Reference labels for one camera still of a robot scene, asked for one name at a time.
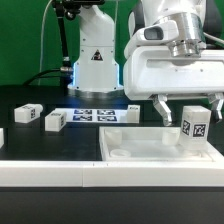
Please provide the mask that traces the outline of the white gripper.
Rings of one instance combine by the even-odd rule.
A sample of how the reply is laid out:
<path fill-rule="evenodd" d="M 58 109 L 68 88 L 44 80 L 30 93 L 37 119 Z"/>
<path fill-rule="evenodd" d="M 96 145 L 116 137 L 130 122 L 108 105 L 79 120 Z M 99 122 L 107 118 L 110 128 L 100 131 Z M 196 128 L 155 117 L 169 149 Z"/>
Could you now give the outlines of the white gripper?
<path fill-rule="evenodd" d="M 172 125 L 168 99 L 208 97 L 212 119 L 220 122 L 224 104 L 224 50 L 173 57 L 168 45 L 179 35 L 173 20 L 139 29 L 126 45 L 123 83 L 131 100 L 153 99 L 165 126 Z"/>

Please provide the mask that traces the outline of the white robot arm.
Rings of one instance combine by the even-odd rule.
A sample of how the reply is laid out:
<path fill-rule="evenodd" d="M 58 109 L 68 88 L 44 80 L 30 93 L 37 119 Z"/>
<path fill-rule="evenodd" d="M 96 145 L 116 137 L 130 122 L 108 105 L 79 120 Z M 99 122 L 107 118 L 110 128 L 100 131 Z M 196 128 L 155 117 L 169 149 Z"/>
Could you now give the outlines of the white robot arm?
<path fill-rule="evenodd" d="M 221 21 L 214 0 L 138 0 L 128 16 L 123 88 L 131 100 L 151 100 L 166 126 L 168 100 L 206 98 L 213 119 L 222 120 L 224 50 L 207 34 Z M 117 84 L 113 21 L 96 5 L 80 9 L 80 56 L 70 89 L 84 95 Z"/>

